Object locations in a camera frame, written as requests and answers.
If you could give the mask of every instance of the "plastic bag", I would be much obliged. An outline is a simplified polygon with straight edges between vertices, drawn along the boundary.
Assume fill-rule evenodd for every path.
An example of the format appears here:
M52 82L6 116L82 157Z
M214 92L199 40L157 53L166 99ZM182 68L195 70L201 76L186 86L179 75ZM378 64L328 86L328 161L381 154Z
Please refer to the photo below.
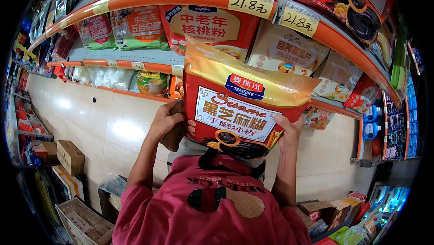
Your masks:
M91 67L75 67L74 74L73 74L73 81L81 82L81 83L89 83L90 69Z
M133 69L118 68L111 77L111 87L117 90L128 90L133 74Z
M115 173L109 173L104 181L98 184L98 188L120 198L125 191L126 185L127 181L122 177Z
M102 79L102 85L111 89L111 78L115 75L117 68L107 68L106 73Z

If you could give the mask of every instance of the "price tag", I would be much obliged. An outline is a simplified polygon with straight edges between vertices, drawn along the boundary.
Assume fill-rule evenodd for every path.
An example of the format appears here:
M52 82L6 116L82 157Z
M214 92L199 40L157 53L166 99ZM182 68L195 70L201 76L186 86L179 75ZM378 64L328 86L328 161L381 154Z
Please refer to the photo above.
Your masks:
M229 0L227 9L268 19L273 5L274 0Z
M66 28L68 25L66 24L68 22L69 18L65 18L60 21L60 29Z
M109 2L107 0L101 0L92 5L94 15L104 14L110 12Z
M288 0L280 24L312 37L320 20L319 14L306 9L295 1Z
M183 72L184 72L184 65L172 64L172 74L182 76Z
M116 62L116 60L107 60L107 64L109 67L117 67L118 63Z
M68 213L66 217L75 225L82 233L85 233L92 229L92 226L90 226L87 221L85 221L82 217L77 214L77 212L72 211L71 213Z
M146 71L144 69L144 64L143 62L131 62L131 66L133 67L133 69L139 69L141 71Z

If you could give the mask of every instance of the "cardboard box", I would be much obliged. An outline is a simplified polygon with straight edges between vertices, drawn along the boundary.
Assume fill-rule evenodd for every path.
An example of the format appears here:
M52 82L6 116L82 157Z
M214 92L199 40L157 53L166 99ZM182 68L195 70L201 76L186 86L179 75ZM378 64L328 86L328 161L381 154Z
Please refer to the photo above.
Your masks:
M32 150L43 164L59 163L57 160L57 144L55 142L34 140Z
M328 226L327 230L331 230L334 227L341 225L344 222L346 215L351 209L351 204L340 199L331 202L331 204L336 206L336 211L333 214L332 223Z
M312 212L318 210L321 211L319 218L323 219L325 224L327 224L328 226L332 223L333 214L336 210L336 206L330 204L328 201L303 203L299 204L298 207L308 216Z
M296 207L297 215L300 217L300 219L304 222L307 228L309 228L313 221L309 218L308 215L306 215L303 211L301 211L300 208Z
M84 173L85 156L71 141L57 141L57 159L70 176Z

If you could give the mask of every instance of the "handwritten price label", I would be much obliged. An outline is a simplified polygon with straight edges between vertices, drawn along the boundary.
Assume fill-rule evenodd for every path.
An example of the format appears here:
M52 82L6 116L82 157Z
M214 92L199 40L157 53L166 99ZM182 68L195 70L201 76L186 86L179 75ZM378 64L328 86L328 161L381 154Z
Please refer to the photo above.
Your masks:
M172 74L182 76L184 72L184 65L172 64Z
M229 0L227 9L268 19L273 5L274 0Z
M116 60L107 60L107 64L109 67L117 67L118 63L116 62Z
M321 16L304 6L288 0L283 10L281 25L312 37L318 28Z
M131 62L131 66L133 67L133 69L139 69L141 71L146 71L144 68L143 62Z

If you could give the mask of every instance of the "person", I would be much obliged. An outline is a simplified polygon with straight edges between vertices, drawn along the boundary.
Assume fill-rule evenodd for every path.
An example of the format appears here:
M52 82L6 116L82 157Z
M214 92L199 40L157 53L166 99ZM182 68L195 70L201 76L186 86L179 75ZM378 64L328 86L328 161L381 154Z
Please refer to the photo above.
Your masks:
M214 165L232 171L204 170L199 155L177 157L160 190L152 194L152 170L160 140L184 115L172 116L175 102L161 106L146 135L121 197L112 235L120 244L310 244L295 210L296 160L301 129L278 114L285 129L273 189L249 174L252 168L226 155Z

